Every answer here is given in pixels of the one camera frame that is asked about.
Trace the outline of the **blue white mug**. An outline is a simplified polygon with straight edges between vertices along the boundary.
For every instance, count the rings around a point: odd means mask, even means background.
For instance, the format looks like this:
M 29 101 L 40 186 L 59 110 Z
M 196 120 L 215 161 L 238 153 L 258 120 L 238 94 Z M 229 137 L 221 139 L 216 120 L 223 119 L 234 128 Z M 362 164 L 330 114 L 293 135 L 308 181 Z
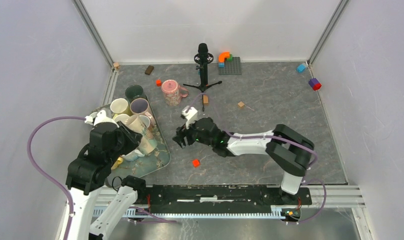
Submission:
M 122 155 L 121 158 L 127 162 L 136 161 L 138 158 L 143 158 L 146 155 L 140 152 L 138 149 L 131 151 L 128 154 Z

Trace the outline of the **pink octagonal mug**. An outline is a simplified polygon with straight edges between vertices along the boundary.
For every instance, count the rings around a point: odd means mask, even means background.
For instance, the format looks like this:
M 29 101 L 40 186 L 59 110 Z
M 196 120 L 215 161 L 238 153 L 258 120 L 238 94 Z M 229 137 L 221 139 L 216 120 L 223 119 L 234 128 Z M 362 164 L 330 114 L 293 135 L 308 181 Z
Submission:
M 130 116 L 129 115 L 127 115 L 127 114 L 116 114 L 114 117 L 113 117 L 113 120 L 115 121 L 115 122 L 121 122 L 121 123 L 125 123 L 128 119 L 130 118 Z

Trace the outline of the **yellow mug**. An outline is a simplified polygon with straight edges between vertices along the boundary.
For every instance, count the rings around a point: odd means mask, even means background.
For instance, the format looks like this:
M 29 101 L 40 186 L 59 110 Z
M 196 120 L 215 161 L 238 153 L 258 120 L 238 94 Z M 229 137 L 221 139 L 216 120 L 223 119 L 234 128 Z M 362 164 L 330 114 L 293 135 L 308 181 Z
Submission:
M 118 157 L 117 160 L 114 162 L 114 164 L 111 167 L 111 170 L 115 170 L 119 167 L 124 162 L 124 159 L 122 157 Z

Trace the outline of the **salmon flower mug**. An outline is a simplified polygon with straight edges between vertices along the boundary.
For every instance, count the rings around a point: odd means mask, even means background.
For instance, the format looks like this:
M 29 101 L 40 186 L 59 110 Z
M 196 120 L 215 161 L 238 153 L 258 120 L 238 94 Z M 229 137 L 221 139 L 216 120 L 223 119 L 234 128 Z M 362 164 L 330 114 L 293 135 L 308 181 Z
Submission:
M 139 115 L 138 118 L 148 129 L 154 126 L 151 121 L 151 118 L 148 117 L 147 115 Z

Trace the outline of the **iridescent pink mug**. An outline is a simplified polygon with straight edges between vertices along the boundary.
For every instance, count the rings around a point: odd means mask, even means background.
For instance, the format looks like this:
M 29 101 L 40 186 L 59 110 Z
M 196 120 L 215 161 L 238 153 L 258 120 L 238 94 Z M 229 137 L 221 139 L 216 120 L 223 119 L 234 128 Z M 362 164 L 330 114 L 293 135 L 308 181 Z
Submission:
M 150 103 L 145 98 L 134 99 L 129 108 L 133 115 L 147 116 L 151 121 L 155 119 Z

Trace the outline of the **yellow-green octagonal mug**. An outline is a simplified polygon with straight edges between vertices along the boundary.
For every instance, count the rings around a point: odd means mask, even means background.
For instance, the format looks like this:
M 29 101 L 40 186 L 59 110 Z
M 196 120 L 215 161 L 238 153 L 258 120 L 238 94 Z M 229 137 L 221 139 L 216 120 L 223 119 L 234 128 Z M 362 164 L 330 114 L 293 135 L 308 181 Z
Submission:
M 132 115 L 132 112 L 130 109 L 130 103 L 125 98 L 114 99 L 111 102 L 109 108 L 113 114 L 117 114 L 117 115 L 126 114 L 128 116 Z

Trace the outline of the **pink ghost pattern mug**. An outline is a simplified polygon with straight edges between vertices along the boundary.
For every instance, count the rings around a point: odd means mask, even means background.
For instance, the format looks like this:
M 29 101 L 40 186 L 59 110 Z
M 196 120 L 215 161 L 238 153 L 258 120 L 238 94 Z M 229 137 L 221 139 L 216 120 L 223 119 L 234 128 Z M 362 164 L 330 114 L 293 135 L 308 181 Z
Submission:
M 177 106 L 182 98 L 186 98 L 189 95 L 189 91 L 173 79 L 164 81 L 161 84 L 161 91 L 169 106 Z

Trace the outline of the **dark green mug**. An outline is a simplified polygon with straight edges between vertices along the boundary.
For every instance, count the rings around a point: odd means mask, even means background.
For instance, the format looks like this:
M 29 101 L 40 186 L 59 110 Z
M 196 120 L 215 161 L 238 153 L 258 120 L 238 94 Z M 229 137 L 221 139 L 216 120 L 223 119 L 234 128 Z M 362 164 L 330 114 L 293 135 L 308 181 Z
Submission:
M 138 84 L 130 85 L 126 90 L 125 90 L 125 97 L 129 100 L 131 103 L 135 99 L 143 98 L 143 99 L 148 99 L 147 95 L 144 92 L 144 89 L 142 86 Z

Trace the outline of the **tall seashell cream mug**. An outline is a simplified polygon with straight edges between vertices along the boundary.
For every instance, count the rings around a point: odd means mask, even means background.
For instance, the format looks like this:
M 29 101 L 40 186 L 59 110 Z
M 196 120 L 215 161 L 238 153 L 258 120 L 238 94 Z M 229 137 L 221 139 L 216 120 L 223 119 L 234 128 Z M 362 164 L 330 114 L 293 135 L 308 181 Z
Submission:
M 135 133 L 142 135 L 138 149 L 144 155 L 150 154 L 158 145 L 153 133 L 149 128 L 141 121 L 139 115 L 132 115 L 126 121 L 125 125 Z

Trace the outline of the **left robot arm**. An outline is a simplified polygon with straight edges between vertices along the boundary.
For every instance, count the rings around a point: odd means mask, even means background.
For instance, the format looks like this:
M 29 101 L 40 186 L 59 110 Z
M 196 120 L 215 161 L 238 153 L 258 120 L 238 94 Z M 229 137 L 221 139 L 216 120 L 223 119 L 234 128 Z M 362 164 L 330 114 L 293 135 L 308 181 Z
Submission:
M 96 200 L 111 174 L 115 161 L 136 150 L 142 135 L 122 123 L 101 122 L 89 133 L 89 142 L 79 152 L 67 170 L 66 186 L 71 194 L 69 201 L 73 216 L 65 233 L 69 240 L 107 240 L 126 210 L 133 204 L 141 204 L 147 198 L 145 180 L 128 175 L 114 200 L 92 223 Z

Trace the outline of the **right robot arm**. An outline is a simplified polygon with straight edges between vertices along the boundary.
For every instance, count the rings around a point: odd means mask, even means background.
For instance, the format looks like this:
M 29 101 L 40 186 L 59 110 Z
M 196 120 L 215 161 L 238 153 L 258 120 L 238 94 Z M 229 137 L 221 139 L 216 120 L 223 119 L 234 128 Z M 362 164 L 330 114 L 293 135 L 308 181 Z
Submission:
M 285 204 L 299 198 L 303 178 L 318 157 L 312 141 L 284 124 L 262 133 L 240 134 L 221 130 L 212 118 L 204 117 L 178 127 L 172 139 L 180 147 L 204 144 L 221 157 L 271 157 L 284 171 L 278 196 Z

